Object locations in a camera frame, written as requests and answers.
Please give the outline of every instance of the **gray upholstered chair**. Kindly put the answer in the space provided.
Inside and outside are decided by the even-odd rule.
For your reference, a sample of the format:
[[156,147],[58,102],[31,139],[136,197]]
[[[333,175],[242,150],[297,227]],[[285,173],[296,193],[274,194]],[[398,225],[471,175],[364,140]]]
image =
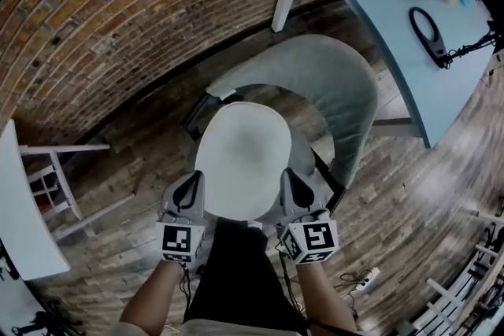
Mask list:
[[301,131],[292,127],[289,166],[306,175],[317,168],[334,192],[327,205],[334,211],[355,176],[376,112],[376,81],[369,64],[348,45],[323,35],[302,35],[275,45],[206,88],[183,121],[193,140],[201,138],[197,118],[207,105],[236,101],[235,91],[253,84],[290,90],[325,118],[335,150],[330,167],[311,149]]

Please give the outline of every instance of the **brick wall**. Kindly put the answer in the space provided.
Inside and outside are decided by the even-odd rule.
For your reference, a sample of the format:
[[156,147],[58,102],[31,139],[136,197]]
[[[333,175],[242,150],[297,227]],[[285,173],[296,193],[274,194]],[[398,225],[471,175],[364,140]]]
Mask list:
[[0,127],[13,116],[22,142],[75,141],[171,68],[270,18],[275,2],[0,0]]

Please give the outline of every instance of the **forearm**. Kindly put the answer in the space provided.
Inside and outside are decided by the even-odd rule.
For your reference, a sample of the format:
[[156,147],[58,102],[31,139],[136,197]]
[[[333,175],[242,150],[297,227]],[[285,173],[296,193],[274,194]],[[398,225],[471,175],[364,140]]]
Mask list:
[[[334,291],[322,264],[299,264],[296,269],[308,318],[332,327],[357,331],[351,310]],[[317,334],[324,333],[317,328]]]
[[161,261],[128,302],[121,322],[142,328],[149,336],[159,336],[163,331],[173,291],[183,276],[178,263]]

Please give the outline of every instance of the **power strip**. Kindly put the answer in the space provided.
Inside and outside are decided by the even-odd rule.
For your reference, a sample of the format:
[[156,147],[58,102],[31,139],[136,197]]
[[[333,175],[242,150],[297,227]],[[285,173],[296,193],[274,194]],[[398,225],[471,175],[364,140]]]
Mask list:
[[373,268],[373,269],[371,269],[371,274],[372,275],[366,276],[366,279],[361,284],[359,284],[357,286],[357,289],[356,289],[357,291],[363,291],[363,290],[367,289],[369,287],[369,284],[374,282],[375,279],[378,277],[378,275],[380,274],[380,271],[378,270],[378,268]]

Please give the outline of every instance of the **person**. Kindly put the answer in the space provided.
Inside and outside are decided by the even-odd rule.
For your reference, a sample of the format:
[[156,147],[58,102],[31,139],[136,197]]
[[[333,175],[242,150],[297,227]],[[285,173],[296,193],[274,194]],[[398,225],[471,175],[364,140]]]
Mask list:
[[[265,251],[268,238],[247,222],[219,218],[212,249],[181,334],[348,336],[357,331],[351,310],[337,295],[321,263],[296,265],[307,319],[285,297]],[[111,336],[159,336],[175,288],[184,276],[162,260],[128,302]]]

